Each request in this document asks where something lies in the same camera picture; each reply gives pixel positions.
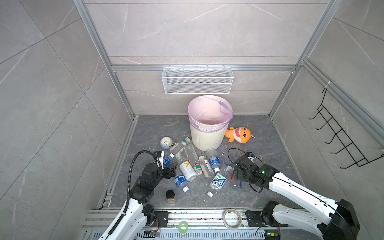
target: purple plastic bag liner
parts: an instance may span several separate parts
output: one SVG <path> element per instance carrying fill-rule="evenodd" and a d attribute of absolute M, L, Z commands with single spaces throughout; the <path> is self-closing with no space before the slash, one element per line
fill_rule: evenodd
<path fill-rule="evenodd" d="M 232 107 L 224 98 L 204 95 L 194 98 L 188 105 L 190 124 L 200 132 L 217 132 L 233 118 Z"/>

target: dark gray floor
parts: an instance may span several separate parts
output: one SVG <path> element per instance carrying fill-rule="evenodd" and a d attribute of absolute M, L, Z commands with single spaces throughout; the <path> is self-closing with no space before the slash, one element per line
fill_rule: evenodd
<path fill-rule="evenodd" d="M 264 163 L 277 168 L 290 179 L 299 182 L 295 170 L 284 147 L 277 135 L 277 132 L 268 116 L 234 116 L 229 123 L 230 127 L 246 127 L 255 136 L 245 144 L 236 141 L 228 143 L 224 138 L 223 143 L 228 148 L 235 147 L 243 151 L 253 152 Z M 134 155 L 140 150 L 151 152 L 160 151 L 160 139 L 170 136 L 172 139 L 183 140 L 191 137 L 188 116 L 139 116 L 132 141 L 129 145 L 126 158 L 124 160 L 120 175 L 118 177 L 111 200 L 111 207 L 121 207 L 127 194 L 127 175 Z M 197 155 L 204 155 L 204 152 L 196 149 Z M 242 155 L 242 152 L 231 150 L 230 157 L 234 161 Z M 141 175 L 146 163 L 153 161 L 148 154 L 141 154 L 135 162 L 132 172 L 132 184 Z M 241 191 L 235 191 L 224 187 L 218 198 L 211 199 L 207 196 L 210 181 L 203 175 L 198 176 L 193 182 L 188 184 L 190 192 L 185 194 L 178 190 L 174 184 L 174 178 L 163 179 L 155 188 L 153 198 L 150 200 L 155 208 L 262 208 L 270 201 L 277 201 L 287 207 L 302 208 L 289 199 L 269 190 L 256 193 L 244 184 Z M 176 204 L 168 204 L 165 192 L 172 189 L 176 193 Z M 282 240 L 319 240 L 320 238 L 299 229 L 281 229 Z"/>

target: white trash can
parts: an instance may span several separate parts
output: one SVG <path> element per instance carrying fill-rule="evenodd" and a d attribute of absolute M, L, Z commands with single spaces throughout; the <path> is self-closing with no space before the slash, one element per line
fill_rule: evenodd
<path fill-rule="evenodd" d="M 210 147 L 217 149 L 223 141 L 232 113 L 229 102 L 221 97 L 204 95 L 194 98 L 188 105 L 188 115 L 195 147 L 202 151 Z"/>

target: empty plastic bottle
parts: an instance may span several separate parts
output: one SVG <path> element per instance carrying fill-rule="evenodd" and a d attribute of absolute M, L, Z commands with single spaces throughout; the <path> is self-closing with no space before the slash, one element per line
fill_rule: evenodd
<path fill-rule="evenodd" d="M 176 154 L 176 159 L 177 159 L 177 164 L 180 168 L 180 171 L 186 178 L 188 182 L 193 181 L 196 178 L 196 172 L 193 169 L 192 165 L 190 162 L 185 159 L 181 153 Z"/>
<path fill-rule="evenodd" d="M 184 147 L 184 151 L 187 154 L 189 162 L 193 165 L 195 172 L 196 172 L 196 175 L 197 176 L 201 175 L 203 173 L 203 171 L 201 171 L 199 159 L 197 158 L 197 154 L 196 154 L 196 151 L 193 147 L 193 144 L 192 143 L 187 144 Z"/>
<path fill-rule="evenodd" d="M 188 181 L 183 175 L 176 175 L 175 184 L 177 188 L 182 189 L 185 193 L 189 192 L 189 188 L 187 187 Z"/>
<path fill-rule="evenodd" d="M 206 157 L 200 156 L 199 162 L 205 177 L 213 177 L 215 175 Z"/>
<path fill-rule="evenodd" d="M 218 147 L 219 158 L 225 166 L 232 166 L 232 162 L 228 158 L 228 148 L 225 144 L 220 144 Z"/>
<path fill-rule="evenodd" d="M 191 142 L 191 139 L 189 139 L 189 137 L 186 137 L 184 141 L 177 142 L 173 147 L 171 147 L 170 152 L 176 155 L 179 152 L 182 152 L 184 149 L 184 146 L 190 142 Z"/>
<path fill-rule="evenodd" d="M 243 187 L 243 181 L 240 181 L 233 177 L 233 170 L 232 170 L 231 181 L 229 182 L 229 185 L 234 190 L 240 190 Z"/>
<path fill-rule="evenodd" d="M 172 159 L 175 157 L 173 153 L 170 153 L 168 156 L 163 157 L 163 166 L 164 167 L 169 167 L 170 164 L 172 163 Z"/>
<path fill-rule="evenodd" d="M 223 168 L 221 168 L 220 172 L 216 174 L 212 182 L 209 184 L 210 190 L 207 193 L 207 195 L 209 197 L 213 197 L 217 195 L 220 192 L 220 190 L 223 188 L 227 179 L 231 178 L 231 174 L 232 174 L 231 166 L 224 166 Z"/>
<path fill-rule="evenodd" d="M 218 173 L 220 171 L 220 160 L 217 157 L 218 153 L 216 149 L 214 149 L 213 147 L 208 148 L 207 156 L 208 156 L 209 164 L 211 165 L 211 168 L 215 171 L 215 173 Z"/>

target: white mesh basket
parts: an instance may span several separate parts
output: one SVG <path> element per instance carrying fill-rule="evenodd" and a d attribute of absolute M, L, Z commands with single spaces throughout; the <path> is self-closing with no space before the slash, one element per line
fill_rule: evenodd
<path fill-rule="evenodd" d="M 165 67 L 161 76 L 166 94 L 229 93 L 233 82 L 230 67 Z"/>

